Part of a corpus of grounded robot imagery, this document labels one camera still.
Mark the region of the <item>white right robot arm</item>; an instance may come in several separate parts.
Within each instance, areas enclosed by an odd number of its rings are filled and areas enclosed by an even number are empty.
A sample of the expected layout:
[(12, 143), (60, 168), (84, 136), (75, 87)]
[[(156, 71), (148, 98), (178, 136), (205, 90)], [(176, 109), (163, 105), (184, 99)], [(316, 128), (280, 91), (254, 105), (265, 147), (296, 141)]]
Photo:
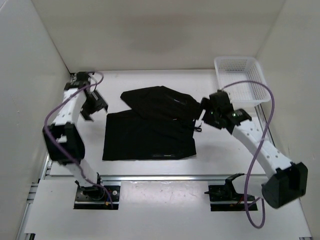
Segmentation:
[(264, 177), (249, 177), (236, 173), (225, 180), (221, 194), (236, 200), (244, 194), (264, 199), (278, 209), (306, 194), (308, 168), (294, 163), (283, 155), (270, 141), (263, 139), (262, 131), (244, 110), (233, 108), (224, 92), (211, 94), (200, 102), (202, 121), (219, 130), (227, 130), (248, 151), (256, 156), (256, 162), (265, 172)]

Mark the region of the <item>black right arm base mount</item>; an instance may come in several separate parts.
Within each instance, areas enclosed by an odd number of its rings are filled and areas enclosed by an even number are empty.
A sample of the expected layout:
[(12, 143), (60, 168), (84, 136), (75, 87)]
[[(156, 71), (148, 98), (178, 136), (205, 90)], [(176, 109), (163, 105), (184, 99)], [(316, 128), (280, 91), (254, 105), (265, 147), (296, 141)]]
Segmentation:
[(233, 180), (244, 176), (236, 173), (227, 177), (223, 184), (209, 184), (204, 194), (209, 195), (211, 212), (242, 212), (245, 210), (244, 194), (236, 192)]

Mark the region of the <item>white perforated plastic basket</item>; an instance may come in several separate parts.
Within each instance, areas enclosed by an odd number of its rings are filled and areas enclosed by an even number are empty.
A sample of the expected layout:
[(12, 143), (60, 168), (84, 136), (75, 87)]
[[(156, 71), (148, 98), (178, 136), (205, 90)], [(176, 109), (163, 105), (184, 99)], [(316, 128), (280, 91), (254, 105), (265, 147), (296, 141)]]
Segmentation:
[(224, 89), (233, 107), (254, 108), (271, 96), (261, 84), (266, 80), (259, 62), (249, 56), (218, 56), (214, 59), (218, 87)]

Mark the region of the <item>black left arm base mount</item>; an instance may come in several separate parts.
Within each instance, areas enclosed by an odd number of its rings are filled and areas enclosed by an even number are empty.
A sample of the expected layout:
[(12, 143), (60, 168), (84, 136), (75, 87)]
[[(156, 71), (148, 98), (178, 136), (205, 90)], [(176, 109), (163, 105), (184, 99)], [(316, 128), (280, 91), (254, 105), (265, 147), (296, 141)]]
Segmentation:
[(80, 187), (76, 180), (77, 190), (73, 208), (75, 210), (118, 210), (121, 195), (120, 185), (104, 185), (109, 195), (100, 187)]

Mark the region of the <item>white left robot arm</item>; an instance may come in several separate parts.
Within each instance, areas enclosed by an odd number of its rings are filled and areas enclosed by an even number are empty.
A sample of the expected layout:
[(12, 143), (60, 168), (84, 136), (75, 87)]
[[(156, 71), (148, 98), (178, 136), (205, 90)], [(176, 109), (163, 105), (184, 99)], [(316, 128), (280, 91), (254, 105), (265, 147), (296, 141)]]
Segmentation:
[(63, 101), (44, 120), (43, 137), (50, 159), (66, 168), (76, 179), (79, 188), (87, 190), (93, 200), (105, 194), (101, 178), (85, 160), (85, 144), (77, 129), (79, 117), (93, 121), (92, 115), (107, 111), (108, 104), (97, 90), (102, 83), (95, 79), (96, 71), (74, 74), (63, 90)]

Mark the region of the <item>aluminium table edge rail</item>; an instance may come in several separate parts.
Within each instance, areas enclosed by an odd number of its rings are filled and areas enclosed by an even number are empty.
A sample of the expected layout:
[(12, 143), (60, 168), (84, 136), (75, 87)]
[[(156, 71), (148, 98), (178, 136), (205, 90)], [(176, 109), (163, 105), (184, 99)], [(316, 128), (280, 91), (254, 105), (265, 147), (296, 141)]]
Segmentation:
[(102, 175), (104, 182), (120, 181), (224, 181), (232, 174), (205, 174), (205, 175)]

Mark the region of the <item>black shorts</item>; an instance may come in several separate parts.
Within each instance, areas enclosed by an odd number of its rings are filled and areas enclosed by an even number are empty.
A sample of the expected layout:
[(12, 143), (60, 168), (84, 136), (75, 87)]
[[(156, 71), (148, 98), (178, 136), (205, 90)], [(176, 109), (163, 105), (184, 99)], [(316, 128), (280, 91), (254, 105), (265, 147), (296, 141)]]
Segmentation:
[(106, 117), (102, 160), (180, 160), (197, 154), (200, 103), (165, 86), (124, 91), (129, 110)]

